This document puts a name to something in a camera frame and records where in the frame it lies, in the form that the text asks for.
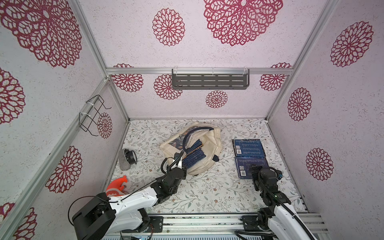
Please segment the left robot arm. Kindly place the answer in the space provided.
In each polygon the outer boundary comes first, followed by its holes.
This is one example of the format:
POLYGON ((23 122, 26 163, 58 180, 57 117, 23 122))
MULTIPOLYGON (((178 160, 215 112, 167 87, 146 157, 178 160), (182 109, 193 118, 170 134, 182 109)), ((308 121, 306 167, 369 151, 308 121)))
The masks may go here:
POLYGON ((187 170, 182 166, 184 154, 185 151, 176 153, 166 173, 142 190, 123 196, 108 197, 106 193, 91 196, 72 217, 77 239, 101 240, 110 233, 146 230, 150 222, 146 208, 167 201, 186 178, 187 170))

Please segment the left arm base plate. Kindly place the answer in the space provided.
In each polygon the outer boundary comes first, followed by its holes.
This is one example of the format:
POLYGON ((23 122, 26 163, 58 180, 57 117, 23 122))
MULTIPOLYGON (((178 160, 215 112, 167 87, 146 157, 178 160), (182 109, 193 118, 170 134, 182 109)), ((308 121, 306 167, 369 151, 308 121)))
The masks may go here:
POLYGON ((164 217, 151 216, 149 221, 144 221, 143 227, 135 230, 123 230, 122 233, 161 233, 163 231, 164 217))

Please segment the stack of blue books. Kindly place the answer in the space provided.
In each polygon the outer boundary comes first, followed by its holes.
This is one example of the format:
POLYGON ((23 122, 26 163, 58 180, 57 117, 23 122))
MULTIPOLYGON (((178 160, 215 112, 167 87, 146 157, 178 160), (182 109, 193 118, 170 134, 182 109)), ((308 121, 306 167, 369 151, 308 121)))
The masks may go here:
POLYGON ((197 140, 190 148, 187 149, 187 155, 182 160, 182 166, 184 168, 188 170, 206 157, 202 150, 203 146, 202 141, 197 140))

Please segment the cream canvas tote bag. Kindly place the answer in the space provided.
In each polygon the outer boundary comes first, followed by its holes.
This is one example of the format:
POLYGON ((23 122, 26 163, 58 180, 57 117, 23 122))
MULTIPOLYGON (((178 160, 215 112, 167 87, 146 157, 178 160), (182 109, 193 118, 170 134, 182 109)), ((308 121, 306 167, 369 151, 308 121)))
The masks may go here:
MULTIPOLYGON (((168 139, 160 145, 160 150, 166 158, 174 157, 175 153, 184 151, 182 160, 187 155, 187 149, 190 148, 197 140, 203 143, 202 150, 206 157, 187 170, 188 175, 199 175, 220 160, 219 155, 223 150, 221 140, 221 129, 209 124, 194 122, 193 124, 180 130, 176 135, 168 139)), ((174 160, 168 159, 167 163, 171 164, 174 160)))

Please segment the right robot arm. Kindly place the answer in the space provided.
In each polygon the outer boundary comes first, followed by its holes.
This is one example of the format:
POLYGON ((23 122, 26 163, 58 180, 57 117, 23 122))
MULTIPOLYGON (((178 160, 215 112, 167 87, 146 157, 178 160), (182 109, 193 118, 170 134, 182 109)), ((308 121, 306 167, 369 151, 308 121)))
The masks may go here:
POLYGON ((279 240, 315 240, 315 235, 301 220, 289 198, 279 190, 281 171, 272 167, 252 165, 250 168, 256 191, 266 205, 258 210, 258 226, 270 230, 279 240))

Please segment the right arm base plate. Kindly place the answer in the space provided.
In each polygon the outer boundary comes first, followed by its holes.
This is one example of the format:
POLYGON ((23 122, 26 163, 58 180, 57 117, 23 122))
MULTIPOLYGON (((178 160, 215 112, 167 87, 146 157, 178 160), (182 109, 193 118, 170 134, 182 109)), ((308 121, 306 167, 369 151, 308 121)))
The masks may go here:
POLYGON ((246 232, 269 231, 268 219, 263 215, 244 215, 241 221, 246 232))

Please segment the blue book with barcode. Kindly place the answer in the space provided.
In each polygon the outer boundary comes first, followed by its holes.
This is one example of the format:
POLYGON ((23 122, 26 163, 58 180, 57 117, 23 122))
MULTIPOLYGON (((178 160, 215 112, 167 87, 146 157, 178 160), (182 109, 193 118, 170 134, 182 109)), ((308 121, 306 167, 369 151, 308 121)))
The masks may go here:
POLYGON ((266 156, 260 139, 234 139, 232 144, 236 157, 263 158, 266 156))

